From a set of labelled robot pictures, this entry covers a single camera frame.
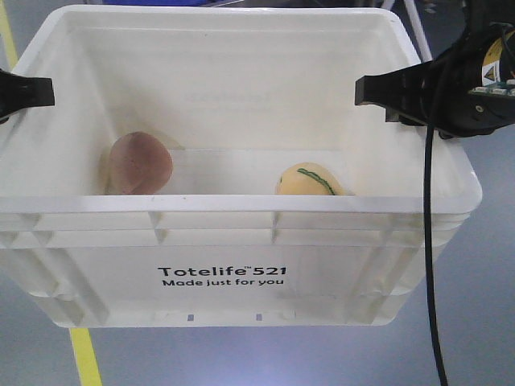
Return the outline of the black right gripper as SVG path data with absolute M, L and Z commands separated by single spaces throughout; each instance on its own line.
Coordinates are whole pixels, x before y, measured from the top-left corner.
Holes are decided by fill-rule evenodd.
M 453 56 L 436 116 L 443 139 L 489 135 L 514 123 L 514 2 L 464 1 L 465 27 L 438 58 Z M 429 121 L 435 82 L 431 62 L 355 83 L 354 105 L 376 105 L 386 122 L 420 126 Z

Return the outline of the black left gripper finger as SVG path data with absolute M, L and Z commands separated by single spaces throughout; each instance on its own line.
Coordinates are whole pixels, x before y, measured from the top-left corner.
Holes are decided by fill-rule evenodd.
M 24 110 L 55 104 L 51 78 L 25 77 L 1 70 L 1 123 Z

